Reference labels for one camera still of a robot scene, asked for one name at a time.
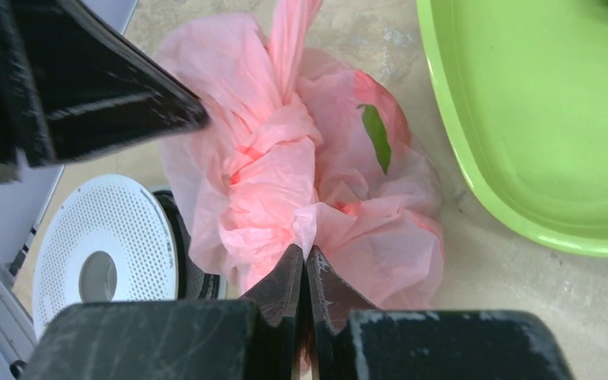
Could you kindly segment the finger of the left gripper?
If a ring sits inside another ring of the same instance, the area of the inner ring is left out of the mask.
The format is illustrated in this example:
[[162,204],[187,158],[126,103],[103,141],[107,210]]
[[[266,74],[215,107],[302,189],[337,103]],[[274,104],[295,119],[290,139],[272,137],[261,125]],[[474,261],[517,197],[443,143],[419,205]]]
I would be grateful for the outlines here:
[[0,1],[0,184],[204,128],[200,99],[80,1]]

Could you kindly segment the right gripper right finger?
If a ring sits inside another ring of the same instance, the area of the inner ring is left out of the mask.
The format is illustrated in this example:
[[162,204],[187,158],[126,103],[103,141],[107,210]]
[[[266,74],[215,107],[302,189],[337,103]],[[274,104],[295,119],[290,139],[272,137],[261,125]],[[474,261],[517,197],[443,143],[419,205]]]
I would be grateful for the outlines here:
[[517,310],[381,310],[314,247],[306,261],[316,379],[572,379],[541,319]]

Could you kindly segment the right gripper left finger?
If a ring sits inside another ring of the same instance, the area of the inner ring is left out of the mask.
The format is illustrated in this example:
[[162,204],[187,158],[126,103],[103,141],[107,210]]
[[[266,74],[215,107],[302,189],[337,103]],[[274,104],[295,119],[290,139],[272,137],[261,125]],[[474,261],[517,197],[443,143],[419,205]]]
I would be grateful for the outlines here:
[[290,245],[237,299],[82,303],[48,325],[23,379],[290,379],[304,266]]

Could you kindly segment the pink plastic bag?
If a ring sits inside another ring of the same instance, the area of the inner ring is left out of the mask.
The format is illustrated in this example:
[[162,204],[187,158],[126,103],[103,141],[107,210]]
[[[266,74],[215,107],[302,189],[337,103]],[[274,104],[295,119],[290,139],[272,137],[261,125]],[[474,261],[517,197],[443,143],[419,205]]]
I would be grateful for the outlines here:
[[[280,1],[265,35],[248,13],[182,25],[157,62],[196,93],[210,123],[161,141],[188,255],[247,291],[289,245],[318,247],[383,309],[422,310],[443,277],[435,169],[405,114],[370,75],[305,45],[319,1]],[[359,105],[392,147],[385,175]]]

